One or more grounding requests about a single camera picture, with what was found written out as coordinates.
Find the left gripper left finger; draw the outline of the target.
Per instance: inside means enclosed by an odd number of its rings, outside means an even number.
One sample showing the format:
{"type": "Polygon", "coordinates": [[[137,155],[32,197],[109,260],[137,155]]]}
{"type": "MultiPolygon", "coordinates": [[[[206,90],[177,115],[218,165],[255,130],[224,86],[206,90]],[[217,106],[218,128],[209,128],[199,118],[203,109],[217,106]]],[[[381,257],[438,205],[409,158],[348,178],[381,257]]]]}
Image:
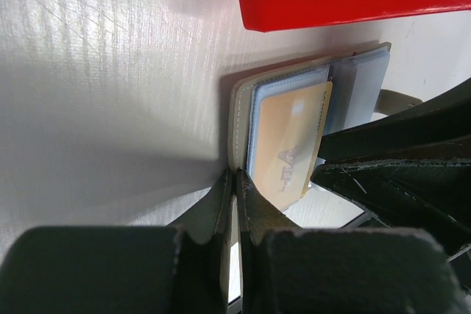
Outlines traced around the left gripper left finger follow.
{"type": "Polygon", "coordinates": [[[166,226],[41,226],[1,264],[3,313],[225,313],[232,174],[166,226]]]}

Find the grey leather card holder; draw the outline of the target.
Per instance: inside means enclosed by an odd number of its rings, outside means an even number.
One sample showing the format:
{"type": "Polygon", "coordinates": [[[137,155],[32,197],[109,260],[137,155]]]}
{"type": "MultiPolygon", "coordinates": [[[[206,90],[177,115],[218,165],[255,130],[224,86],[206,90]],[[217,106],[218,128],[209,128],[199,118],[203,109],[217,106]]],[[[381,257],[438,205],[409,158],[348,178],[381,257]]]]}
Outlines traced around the grey leather card holder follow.
{"type": "Polygon", "coordinates": [[[370,43],[281,63],[237,81],[227,120],[230,168],[246,171],[278,210],[296,204],[313,187],[310,176],[323,162],[324,135],[420,103],[383,87],[390,51],[390,43],[370,43]]]}

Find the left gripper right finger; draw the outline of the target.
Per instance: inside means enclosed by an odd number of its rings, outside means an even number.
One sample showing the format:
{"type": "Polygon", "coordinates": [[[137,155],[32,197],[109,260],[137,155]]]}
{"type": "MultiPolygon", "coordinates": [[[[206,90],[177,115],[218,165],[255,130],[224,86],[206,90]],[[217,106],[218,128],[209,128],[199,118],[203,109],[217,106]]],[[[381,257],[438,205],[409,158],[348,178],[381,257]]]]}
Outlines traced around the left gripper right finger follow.
{"type": "Polygon", "coordinates": [[[464,313],[442,247],[411,228],[304,229],[235,179],[243,313],[464,313]]]}

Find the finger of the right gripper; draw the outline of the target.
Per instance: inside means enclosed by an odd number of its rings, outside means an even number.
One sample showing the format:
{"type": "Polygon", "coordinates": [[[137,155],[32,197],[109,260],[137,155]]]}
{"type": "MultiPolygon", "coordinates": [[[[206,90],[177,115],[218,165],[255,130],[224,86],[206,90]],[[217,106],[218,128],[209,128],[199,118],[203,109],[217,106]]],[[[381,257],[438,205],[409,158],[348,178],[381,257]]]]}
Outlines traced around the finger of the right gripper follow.
{"type": "Polygon", "coordinates": [[[438,143],[470,133],[470,81],[385,118],[322,137],[319,156],[328,162],[438,143]]]}
{"type": "Polygon", "coordinates": [[[388,227],[424,229],[449,257],[470,249],[470,160],[325,163],[314,184],[388,227]]]}

